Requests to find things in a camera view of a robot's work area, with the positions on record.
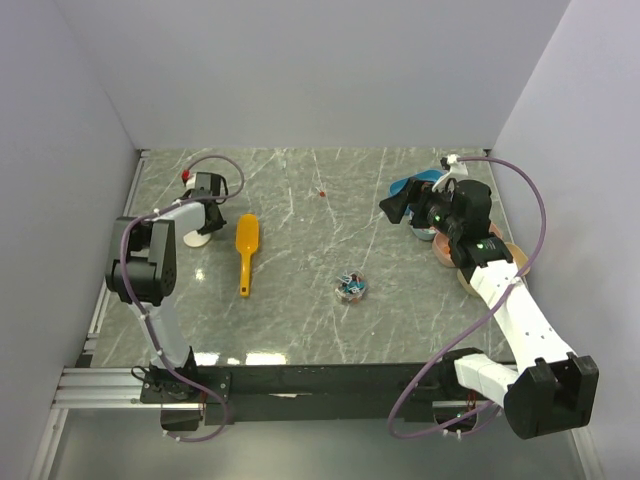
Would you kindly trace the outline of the blue lollipop tray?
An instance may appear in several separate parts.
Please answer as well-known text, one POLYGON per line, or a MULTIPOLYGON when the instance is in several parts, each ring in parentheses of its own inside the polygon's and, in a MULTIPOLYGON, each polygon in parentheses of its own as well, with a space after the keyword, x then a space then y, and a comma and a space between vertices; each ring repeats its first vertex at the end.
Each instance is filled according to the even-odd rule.
MULTIPOLYGON (((426 182, 431 182, 431 183, 435 183, 440 177, 442 177, 445 174, 445 172, 443 170, 439 170, 439 169, 428 169, 419 173, 414 174, 414 177, 417 178, 420 181, 426 181, 426 182)), ((407 181, 409 180, 409 177, 406 178, 402 178, 399 180, 396 180, 394 182, 391 183, 390 187, 389 187, 389 196, 393 197, 396 194, 398 194, 406 185, 407 181)), ((410 202, 405 211, 404 211, 404 215, 405 216, 411 216, 413 214, 413 205, 416 204, 416 202, 410 202)))

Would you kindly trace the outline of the beige round jar lid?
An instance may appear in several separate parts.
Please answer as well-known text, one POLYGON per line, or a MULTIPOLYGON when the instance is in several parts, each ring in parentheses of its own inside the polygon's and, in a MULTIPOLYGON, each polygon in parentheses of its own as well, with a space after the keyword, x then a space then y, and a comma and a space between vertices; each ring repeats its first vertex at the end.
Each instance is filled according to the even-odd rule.
POLYGON ((201 248, 209 243, 211 240, 211 234, 199 234, 197 231, 192 231, 183 236, 184 244, 189 248, 201 248))

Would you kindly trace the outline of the yellow plastic scoop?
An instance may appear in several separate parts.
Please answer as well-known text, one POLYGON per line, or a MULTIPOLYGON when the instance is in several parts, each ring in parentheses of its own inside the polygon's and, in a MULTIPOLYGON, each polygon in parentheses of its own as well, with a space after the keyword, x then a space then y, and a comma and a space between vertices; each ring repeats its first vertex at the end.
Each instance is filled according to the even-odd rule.
POLYGON ((254 214, 242 215, 237 223, 235 246, 240 255, 239 292, 242 297, 250 295, 251 259, 260 245, 259 221, 254 214))

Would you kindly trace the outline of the clear plastic jar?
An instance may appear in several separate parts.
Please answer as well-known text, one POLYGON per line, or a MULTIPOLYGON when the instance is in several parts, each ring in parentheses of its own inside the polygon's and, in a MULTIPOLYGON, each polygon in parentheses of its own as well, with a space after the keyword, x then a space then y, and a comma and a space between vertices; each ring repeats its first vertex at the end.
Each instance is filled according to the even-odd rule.
POLYGON ((369 282, 360 270, 345 270, 336 277, 334 293, 337 299, 343 303, 360 302, 368 290, 369 282))

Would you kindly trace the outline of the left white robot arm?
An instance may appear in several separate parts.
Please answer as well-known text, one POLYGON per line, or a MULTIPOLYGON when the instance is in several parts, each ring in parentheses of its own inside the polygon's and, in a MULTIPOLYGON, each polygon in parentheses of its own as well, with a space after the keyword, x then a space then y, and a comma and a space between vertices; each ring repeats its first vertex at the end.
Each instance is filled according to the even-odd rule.
POLYGON ((145 381, 176 401, 193 399, 200 388, 192 348, 181 333, 174 309, 178 241, 190 248, 206 245, 223 228, 219 205, 228 193, 226 179, 215 173, 186 172, 186 192, 168 213, 136 222, 114 221, 105 282, 138 315, 145 338, 154 348, 145 381))

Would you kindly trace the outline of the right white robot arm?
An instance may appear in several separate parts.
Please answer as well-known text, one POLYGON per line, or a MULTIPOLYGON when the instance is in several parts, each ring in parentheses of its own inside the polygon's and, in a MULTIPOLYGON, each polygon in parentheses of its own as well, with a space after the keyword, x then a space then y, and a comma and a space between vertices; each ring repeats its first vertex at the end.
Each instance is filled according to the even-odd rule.
POLYGON ((599 380, 590 356, 579 356, 545 318, 506 244, 491 232, 491 189, 476 180, 457 181, 451 191, 416 177, 380 201, 388 220, 432 227, 449 240, 454 266, 487 305, 513 353, 509 369, 476 350, 447 345, 405 387, 391 412, 435 366, 444 395, 460 399, 473 390, 501 407, 521 439, 581 428, 589 424, 599 380))

